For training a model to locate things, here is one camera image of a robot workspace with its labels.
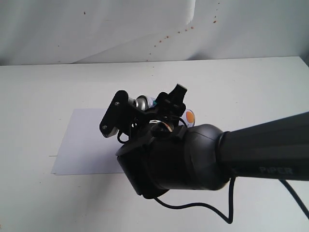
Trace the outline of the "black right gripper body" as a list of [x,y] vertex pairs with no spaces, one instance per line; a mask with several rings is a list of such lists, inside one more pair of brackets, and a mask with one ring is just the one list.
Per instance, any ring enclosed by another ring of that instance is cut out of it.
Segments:
[[145,116],[142,120],[134,120],[132,123],[130,136],[118,131],[117,140],[122,146],[116,153],[117,157],[146,156],[152,150],[156,140],[166,140],[178,127],[187,127],[178,125],[178,120],[184,122],[181,116],[160,115],[155,106],[144,112]]

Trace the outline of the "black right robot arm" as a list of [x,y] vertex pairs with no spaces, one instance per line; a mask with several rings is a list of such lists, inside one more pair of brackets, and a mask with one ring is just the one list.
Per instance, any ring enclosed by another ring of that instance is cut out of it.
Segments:
[[309,115],[302,113],[236,131],[178,125],[186,88],[161,92],[142,111],[126,91],[113,99],[130,136],[117,160],[138,195],[170,189],[219,190],[233,177],[309,178]]

